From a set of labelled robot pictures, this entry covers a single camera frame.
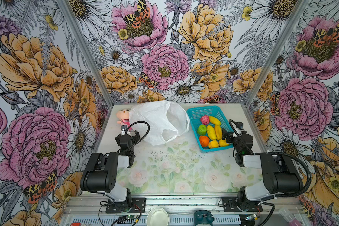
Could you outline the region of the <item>small yellow lemon fruit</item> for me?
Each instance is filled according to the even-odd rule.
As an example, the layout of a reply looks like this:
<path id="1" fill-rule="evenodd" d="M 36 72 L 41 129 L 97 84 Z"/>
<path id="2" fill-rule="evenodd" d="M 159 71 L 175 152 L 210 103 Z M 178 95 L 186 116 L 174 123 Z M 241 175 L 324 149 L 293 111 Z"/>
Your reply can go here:
<path id="1" fill-rule="evenodd" d="M 230 145 L 229 143 L 227 143 L 227 142 L 226 142 L 225 140 L 223 140 L 223 139 L 219 140 L 218 143 L 219 143 L 219 146 L 220 146 L 220 147 L 227 147 L 227 146 Z"/>

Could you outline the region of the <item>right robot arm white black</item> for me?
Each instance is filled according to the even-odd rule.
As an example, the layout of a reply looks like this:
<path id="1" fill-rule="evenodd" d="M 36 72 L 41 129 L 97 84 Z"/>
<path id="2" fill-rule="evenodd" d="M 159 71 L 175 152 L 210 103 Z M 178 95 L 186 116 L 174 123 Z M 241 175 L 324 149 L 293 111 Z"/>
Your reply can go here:
<path id="1" fill-rule="evenodd" d="M 237 196 L 222 197 L 219 205 L 224 212 L 262 211 L 262 203 L 276 198 L 299 196 L 305 189 L 297 171 L 296 160 L 285 153 L 254 153 L 251 148 L 253 136 L 242 131 L 227 132 L 223 130 L 222 138 L 234 146 L 234 158 L 241 169 L 253 168 L 262 172 L 260 182 L 243 186 Z"/>

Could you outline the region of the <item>yellow banana fruit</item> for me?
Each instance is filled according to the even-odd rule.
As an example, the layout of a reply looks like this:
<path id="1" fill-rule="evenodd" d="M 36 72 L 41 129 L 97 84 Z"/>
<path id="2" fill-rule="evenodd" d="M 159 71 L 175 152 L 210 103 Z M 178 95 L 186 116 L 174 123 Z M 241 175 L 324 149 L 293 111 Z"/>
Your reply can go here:
<path id="1" fill-rule="evenodd" d="M 209 116 L 209 120 L 210 120 L 210 123 L 212 123 L 214 125 L 217 125 L 217 126 L 222 125 L 221 121 L 219 119 L 217 119 L 216 117 Z"/>

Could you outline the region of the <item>small yellow round fruit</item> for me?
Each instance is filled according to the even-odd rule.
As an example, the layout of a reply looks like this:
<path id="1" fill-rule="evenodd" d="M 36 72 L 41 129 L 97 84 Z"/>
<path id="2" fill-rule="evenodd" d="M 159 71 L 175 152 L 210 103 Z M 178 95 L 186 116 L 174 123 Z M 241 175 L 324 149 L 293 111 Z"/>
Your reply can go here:
<path id="1" fill-rule="evenodd" d="M 212 140 L 208 144 L 208 148 L 210 148 L 210 149 L 219 148 L 219 142 L 217 140 Z"/>

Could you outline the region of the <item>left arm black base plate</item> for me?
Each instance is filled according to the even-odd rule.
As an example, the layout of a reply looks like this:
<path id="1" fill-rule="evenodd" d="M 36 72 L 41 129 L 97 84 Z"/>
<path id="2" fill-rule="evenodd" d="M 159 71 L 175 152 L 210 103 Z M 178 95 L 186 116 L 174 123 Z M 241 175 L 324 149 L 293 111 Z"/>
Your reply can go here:
<path id="1" fill-rule="evenodd" d="M 107 214 L 143 214 L 146 209 L 146 201 L 146 198 L 131 198 L 124 202 L 114 202 L 106 206 L 105 212 Z"/>

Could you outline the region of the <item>yellow starfruit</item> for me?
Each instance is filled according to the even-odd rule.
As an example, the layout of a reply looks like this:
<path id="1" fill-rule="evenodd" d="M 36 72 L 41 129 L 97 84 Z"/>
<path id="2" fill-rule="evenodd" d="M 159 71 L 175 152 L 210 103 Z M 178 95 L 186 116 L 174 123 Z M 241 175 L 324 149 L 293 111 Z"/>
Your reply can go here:
<path id="1" fill-rule="evenodd" d="M 207 126 L 207 135 L 208 135 L 210 140 L 217 140 L 216 134 L 215 134 L 215 129 L 211 125 Z"/>

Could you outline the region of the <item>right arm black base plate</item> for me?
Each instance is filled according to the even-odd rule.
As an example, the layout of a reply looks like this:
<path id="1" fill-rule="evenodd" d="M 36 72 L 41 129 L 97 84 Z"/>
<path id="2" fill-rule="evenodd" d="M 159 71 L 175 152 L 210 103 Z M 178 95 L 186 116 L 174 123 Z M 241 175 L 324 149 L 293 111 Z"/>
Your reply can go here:
<path id="1" fill-rule="evenodd" d="M 222 197 L 218 203 L 224 212 L 262 212 L 263 208 L 259 202 L 239 201 L 237 197 Z"/>

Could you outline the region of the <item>green fruit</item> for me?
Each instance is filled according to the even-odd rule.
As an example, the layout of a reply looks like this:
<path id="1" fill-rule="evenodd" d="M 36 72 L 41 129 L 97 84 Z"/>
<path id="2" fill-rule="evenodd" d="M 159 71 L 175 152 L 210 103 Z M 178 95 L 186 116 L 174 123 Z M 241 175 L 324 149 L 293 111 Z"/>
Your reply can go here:
<path id="1" fill-rule="evenodd" d="M 200 126 L 198 126 L 197 128 L 197 134 L 199 136 L 205 136 L 207 133 L 207 127 L 203 124 L 201 124 Z"/>

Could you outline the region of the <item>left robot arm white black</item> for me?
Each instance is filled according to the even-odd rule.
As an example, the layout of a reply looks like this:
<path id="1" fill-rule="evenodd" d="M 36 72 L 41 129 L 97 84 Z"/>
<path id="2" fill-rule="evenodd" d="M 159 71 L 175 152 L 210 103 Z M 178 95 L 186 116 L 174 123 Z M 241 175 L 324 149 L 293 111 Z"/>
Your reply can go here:
<path id="1" fill-rule="evenodd" d="M 133 166 L 133 145 L 140 140 L 140 135 L 137 131 L 130 131 L 119 134 L 115 140 L 120 147 L 119 152 L 91 154 L 80 180 L 80 188 L 93 194 L 103 194 L 115 204 L 131 205 L 131 192 L 117 182 L 117 173 L 120 169 Z"/>

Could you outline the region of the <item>orange fruit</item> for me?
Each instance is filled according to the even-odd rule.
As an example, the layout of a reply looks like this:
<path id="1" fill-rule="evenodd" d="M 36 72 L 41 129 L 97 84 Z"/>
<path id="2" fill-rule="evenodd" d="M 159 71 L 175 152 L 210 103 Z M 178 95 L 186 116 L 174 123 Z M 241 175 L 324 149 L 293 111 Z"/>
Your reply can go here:
<path id="1" fill-rule="evenodd" d="M 200 136 L 199 137 L 201 147 L 205 148 L 208 147 L 210 143 L 210 139 L 207 136 Z"/>

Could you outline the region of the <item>yellow mango fruit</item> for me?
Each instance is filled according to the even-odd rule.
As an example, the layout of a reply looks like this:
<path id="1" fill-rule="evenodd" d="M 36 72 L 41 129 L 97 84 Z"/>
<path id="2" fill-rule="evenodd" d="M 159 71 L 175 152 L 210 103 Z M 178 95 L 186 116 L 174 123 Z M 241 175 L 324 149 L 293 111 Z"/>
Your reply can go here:
<path id="1" fill-rule="evenodd" d="M 217 140 L 221 140 L 223 136 L 222 128 L 218 125 L 214 127 Z"/>

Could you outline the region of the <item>teal plastic mesh basket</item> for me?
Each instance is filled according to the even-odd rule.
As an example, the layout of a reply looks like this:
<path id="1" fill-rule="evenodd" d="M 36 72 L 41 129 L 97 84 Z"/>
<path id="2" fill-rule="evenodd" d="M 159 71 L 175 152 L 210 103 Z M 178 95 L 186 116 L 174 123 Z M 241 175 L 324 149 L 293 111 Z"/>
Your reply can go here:
<path id="1" fill-rule="evenodd" d="M 222 136 L 233 132 L 218 106 L 202 106 L 187 111 L 200 151 L 210 153 L 233 148 Z"/>

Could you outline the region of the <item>white translucent plastic bag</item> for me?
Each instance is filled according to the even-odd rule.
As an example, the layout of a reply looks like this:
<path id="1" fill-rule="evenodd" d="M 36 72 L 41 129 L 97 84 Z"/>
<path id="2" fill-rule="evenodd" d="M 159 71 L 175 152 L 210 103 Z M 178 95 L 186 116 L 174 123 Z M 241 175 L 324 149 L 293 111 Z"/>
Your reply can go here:
<path id="1" fill-rule="evenodd" d="M 144 141 L 152 146 L 169 143 L 189 131 L 190 119 L 185 109 L 170 101 L 155 101 L 136 105 L 130 110 L 131 124 L 140 121 L 132 128 L 142 136 L 147 133 Z"/>

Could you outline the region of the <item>pink red round fruit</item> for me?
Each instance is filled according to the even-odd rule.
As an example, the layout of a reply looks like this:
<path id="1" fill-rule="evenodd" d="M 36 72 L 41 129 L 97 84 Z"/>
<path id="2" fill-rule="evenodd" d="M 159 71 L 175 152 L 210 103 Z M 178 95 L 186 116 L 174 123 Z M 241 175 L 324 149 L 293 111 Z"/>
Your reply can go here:
<path id="1" fill-rule="evenodd" d="M 207 115 L 204 115 L 200 118 L 201 124 L 208 125 L 210 123 L 210 118 Z"/>

